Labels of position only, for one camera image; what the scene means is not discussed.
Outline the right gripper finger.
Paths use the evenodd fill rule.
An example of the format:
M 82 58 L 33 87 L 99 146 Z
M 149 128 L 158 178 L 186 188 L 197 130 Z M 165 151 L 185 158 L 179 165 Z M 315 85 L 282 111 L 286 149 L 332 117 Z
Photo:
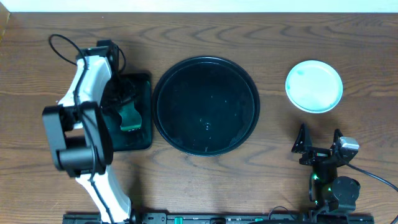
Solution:
M 343 137 L 343 134 L 340 131 L 340 129 L 335 129 L 334 135 L 333 135 L 333 145 L 334 146 L 340 146 L 341 145 L 341 141 L 340 141 L 341 137 Z
M 309 151 L 310 147 L 312 147 L 312 139 L 310 137 L 309 129 L 306 124 L 301 124 L 291 152 L 304 154 Z

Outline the green sponge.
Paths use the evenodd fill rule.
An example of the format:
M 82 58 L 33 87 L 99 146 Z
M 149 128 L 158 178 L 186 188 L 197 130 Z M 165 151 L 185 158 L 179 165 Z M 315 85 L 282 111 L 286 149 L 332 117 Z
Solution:
M 134 103 L 128 103 L 120 107 L 118 113 L 121 117 L 121 131 L 133 131 L 141 128 L 142 118 L 135 109 Z

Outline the mint green plate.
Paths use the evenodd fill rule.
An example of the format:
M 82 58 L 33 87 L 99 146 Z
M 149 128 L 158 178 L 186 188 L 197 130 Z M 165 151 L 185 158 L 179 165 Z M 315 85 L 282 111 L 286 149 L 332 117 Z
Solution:
M 296 64 L 285 80 L 285 92 L 290 102 L 308 113 L 326 113 L 343 96 L 343 82 L 330 65 L 318 60 Z

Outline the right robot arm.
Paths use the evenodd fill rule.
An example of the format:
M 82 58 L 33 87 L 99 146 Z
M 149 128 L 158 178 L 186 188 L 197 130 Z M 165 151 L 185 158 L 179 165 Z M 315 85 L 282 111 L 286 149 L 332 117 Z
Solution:
M 358 151 L 357 140 L 342 135 L 339 129 L 334 132 L 330 148 L 315 147 L 307 126 L 300 126 L 292 152 L 302 155 L 301 165 L 312 167 L 308 194 L 316 206 L 308 212 L 311 222 L 349 222 L 348 214 L 356 209 L 361 186 L 357 180 L 339 176 L 337 168 L 346 166 Z

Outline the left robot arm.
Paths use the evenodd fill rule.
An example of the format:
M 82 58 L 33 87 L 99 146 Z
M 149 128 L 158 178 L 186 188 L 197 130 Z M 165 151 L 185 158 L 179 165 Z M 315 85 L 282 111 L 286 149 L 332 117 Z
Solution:
M 114 149 L 100 107 L 106 85 L 119 73 L 119 47 L 99 40 L 77 52 L 67 93 L 42 112 L 53 163 L 88 192 L 100 223 L 132 223 L 131 200 L 111 167 Z

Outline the black rectangular tray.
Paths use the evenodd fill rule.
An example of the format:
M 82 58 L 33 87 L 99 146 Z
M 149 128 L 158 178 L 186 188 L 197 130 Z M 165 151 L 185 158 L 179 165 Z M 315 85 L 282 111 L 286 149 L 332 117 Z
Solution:
M 117 110 L 102 112 L 115 151 L 138 151 L 147 149 L 152 144 L 151 84 L 145 73 L 133 74 L 137 89 L 135 109 L 142 118 L 140 129 L 121 131 L 121 117 Z

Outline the round black tray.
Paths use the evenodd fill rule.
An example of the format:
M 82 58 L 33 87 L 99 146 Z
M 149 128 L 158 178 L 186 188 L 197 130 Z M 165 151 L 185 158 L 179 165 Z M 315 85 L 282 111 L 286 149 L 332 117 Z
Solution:
M 191 57 L 170 67 L 152 98 L 154 124 L 174 148 L 219 156 L 248 139 L 260 114 L 256 85 L 236 62 Z

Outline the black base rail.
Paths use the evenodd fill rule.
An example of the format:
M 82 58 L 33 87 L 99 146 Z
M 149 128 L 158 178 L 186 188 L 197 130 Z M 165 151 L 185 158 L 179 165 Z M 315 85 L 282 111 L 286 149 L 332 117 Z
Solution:
M 120 224 L 261 224 L 261 223 L 344 223 L 374 224 L 374 218 L 368 215 L 326 215 L 310 218 L 304 214 L 272 213 L 270 215 L 187 215 L 166 213 L 142 213 Z

